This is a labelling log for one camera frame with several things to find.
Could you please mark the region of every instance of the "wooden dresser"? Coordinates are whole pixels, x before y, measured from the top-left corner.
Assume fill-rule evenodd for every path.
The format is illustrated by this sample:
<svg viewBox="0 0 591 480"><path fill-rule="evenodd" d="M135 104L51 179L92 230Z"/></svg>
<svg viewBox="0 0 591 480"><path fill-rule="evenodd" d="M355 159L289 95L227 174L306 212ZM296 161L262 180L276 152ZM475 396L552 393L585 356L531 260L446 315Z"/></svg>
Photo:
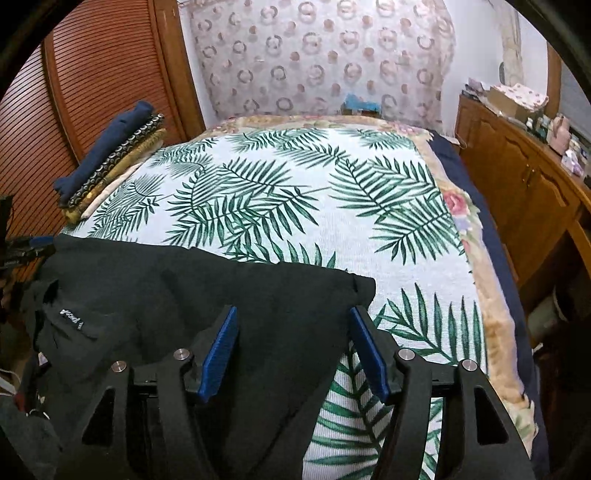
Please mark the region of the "wooden dresser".
<svg viewBox="0 0 591 480"><path fill-rule="evenodd" d="M581 264L591 275L591 190L560 166L560 156L464 96L456 136L497 224L526 313Z"/></svg>

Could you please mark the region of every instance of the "stack of folded fabrics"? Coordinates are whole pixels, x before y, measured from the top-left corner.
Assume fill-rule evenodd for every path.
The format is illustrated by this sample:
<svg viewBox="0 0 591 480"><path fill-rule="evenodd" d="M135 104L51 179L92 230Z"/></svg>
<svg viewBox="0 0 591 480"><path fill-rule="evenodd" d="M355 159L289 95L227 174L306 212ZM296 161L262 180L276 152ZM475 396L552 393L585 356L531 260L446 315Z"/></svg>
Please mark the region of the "stack of folded fabrics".
<svg viewBox="0 0 591 480"><path fill-rule="evenodd" d="M142 100L133 110L115 117L80 166L54 182L68 223L75 225L88 218L162 146L166 130L160 126L164 116L152 115L152 110L152 105Z"/></svg>

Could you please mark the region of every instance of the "white wall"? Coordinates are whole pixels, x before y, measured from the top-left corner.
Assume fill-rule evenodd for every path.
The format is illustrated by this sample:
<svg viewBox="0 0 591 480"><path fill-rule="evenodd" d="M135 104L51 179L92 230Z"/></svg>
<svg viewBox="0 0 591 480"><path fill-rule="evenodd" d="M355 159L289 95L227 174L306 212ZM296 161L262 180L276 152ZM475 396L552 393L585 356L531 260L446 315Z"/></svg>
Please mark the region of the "white wall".
<svg viewBox="0 0 591 480"><path fill-rule="evenodd" d="M197 100L201 107L203 121L207 128L213 127L219 122L217 121L216 112L213 111L213 105L207 94L205 81L201 74L201 65L197 58L197 44L191 34L191 19L187 8L178 6L180 14L181 28L183 29L183 37L185 40L185 48L187 49L187 57L189 58L189 66L191 67L191 74L193 75L193 82L195 83L195 90L197 90Z"/></svg>
<svg viewBox="0 0 591 480"><path fill-rule="evenodd" d="M521 14L521 56L524 83L538 93L548 89L548 46L546 39Z"/></svg>
<svg viewBox="0 0 591 480"><path fill-rule="evenodd" d="M503 43L495 11L486 0L445 0L456 29L456 54L441 91L443 131L453 135L459 95L468 77L499 83Z"/></svg>

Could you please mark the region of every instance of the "patterned curtain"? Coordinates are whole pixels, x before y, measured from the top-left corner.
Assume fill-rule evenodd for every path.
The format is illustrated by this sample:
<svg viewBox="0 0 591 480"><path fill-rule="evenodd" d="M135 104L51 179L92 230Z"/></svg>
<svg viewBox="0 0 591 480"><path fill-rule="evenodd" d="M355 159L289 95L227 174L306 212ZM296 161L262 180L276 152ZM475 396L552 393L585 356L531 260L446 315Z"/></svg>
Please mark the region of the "patterned curtain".
<svg viewBox="0 0 591 480"><path fill-rule="evenodd" d="M489 0L495 9L503 39L503 64L505 84L513 87L523 83L523 59L521 57L521 28L519 13L506 0Z"/></svg>
<svg viewBox="0 0 591 480"><path fill-rule="evenodd" d="M189 0L217 117L339 112L348 93L441 130L456 45L443 0Z"/></svg>

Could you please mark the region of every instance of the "cabinet door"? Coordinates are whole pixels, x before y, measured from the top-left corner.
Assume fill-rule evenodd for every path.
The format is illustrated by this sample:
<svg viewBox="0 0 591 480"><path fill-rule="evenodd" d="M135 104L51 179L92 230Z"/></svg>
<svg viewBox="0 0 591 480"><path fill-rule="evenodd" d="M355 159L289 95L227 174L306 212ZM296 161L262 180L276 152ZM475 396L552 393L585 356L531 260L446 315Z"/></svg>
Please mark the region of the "cabinet door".
<svg viewBox="0 0 591 480"><path fill-rule="evenodd" d="M523 140L507 131L497 137L498 150L495 165L497 175L491 185L495 199L491 213L495 217L499 236L505 242L514 230L513 218L520 215L527 197L527 182L537 155Z"/></svg>
<svg viewBox="0 0 591 480"><path fill-rule="evenodd" d="M511 218L506 240L518 286L522 286L540 267L573 220L580 200L560 180L546 160L532 166L522 209Z"/></svg>
<svg viewBox="0 0 591 480"><path fill-rule="evenodd" d="M462 158L474 185L486 198L503 240L511 216L525 201L532 156L495 115L482 111L474 117Z"/></svg>

